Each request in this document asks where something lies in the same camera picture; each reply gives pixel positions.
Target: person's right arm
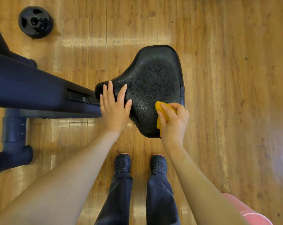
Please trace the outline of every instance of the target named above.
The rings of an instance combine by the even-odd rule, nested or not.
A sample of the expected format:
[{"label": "person's right arm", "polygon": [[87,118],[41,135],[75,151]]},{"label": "person's right arm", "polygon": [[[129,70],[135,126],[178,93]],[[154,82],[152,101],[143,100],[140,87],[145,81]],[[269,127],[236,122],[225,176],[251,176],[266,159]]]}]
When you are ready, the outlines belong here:
[{"label": "person's right arm", "polygon": [[246,225],[247,221],[205,177],[183,148],[188,111],[178,103],[161,104],[169,117],[158,111],[162,143],[169,156],[197,225]]}]

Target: black pants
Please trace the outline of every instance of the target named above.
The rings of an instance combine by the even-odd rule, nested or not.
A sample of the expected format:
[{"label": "black pants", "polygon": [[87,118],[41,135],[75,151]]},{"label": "black pants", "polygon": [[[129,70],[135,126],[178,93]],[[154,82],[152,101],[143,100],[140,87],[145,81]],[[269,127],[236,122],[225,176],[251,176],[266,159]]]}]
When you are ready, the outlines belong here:
[{"label": "black pants", "polygon": [[[127,171],[114,174],[105,204],[95,225],[125,225],[129,209],[133,178]],[[173,191],[166,175],[153,170],[147,185],[147,225],[179,225],[179,215]]]}]

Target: pink object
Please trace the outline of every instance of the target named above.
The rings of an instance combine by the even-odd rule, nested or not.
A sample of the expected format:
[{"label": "pink object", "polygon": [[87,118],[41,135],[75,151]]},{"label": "pink object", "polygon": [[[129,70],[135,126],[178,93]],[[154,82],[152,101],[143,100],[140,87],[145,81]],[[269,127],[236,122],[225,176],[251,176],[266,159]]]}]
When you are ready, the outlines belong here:
[{"label": "pink object", "polygon": [[256,211],[249,208],[247,205],[242,203],[239,199],[235,198],[229,193],[223,193],[223,196],[234,205],[234,207],[241,213],[242,216],[248,221],[251,225],[273,225],[271,221],[265,217],[257,213]]}]

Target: person's left arm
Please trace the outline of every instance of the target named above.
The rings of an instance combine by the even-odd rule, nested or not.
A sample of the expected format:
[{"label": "person's left arm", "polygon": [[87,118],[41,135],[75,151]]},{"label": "person's left arm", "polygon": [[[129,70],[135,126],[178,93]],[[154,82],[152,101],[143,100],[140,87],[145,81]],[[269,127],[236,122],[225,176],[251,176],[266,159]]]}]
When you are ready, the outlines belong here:
[{"label": "person's left arm", "polygon": [[132,100],[124,107],[127,85],[117,102],[112,82],[103,87],[100,104],[105,130],[16,197],[0,214],[0,224],[75,224],[106,156],[126,128]]}]

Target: person's left hand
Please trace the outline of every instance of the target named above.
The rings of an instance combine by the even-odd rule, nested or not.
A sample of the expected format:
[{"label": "person's left hand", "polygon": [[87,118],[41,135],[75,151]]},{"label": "person's left hand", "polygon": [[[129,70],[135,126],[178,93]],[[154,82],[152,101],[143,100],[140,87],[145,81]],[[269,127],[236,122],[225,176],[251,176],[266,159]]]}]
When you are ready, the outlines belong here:
[{"label": "person's left hand", "polygon": [[113,85],[112,82],[109,81],[108,88],[104,85],[103,94],[100,95],[101,112],[106,130],[117,132],[119,135],[128,124],[132,106],[132,100],[128,100],[124,107],[126,90],[127,85],[125,84],[118,94],[117,102],[115,102]]}]

